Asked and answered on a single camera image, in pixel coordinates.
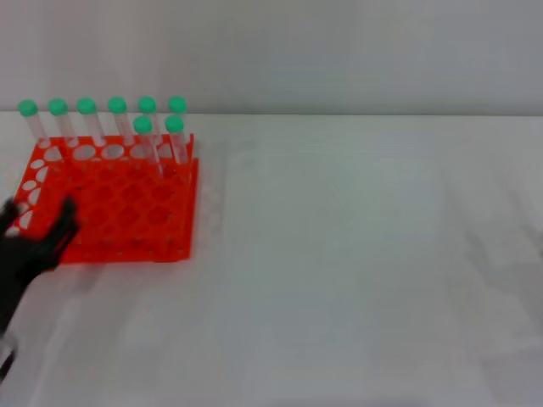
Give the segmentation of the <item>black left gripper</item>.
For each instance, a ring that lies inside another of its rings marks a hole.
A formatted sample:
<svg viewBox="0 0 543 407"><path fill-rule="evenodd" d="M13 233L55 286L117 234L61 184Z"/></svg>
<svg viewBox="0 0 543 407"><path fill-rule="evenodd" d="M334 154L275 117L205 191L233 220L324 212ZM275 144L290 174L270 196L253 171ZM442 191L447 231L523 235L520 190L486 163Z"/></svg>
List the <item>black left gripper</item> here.
<svg viewBox="0 0 543 407"><path fill-rule="evenodd" d="M58 265L58 259L80 229L77 204L66 196L59 216L40 242L22 236L4 237L20 215L18 204L9 198L1 207L1 336L8 330L26 289L47 270Z"/></svg>

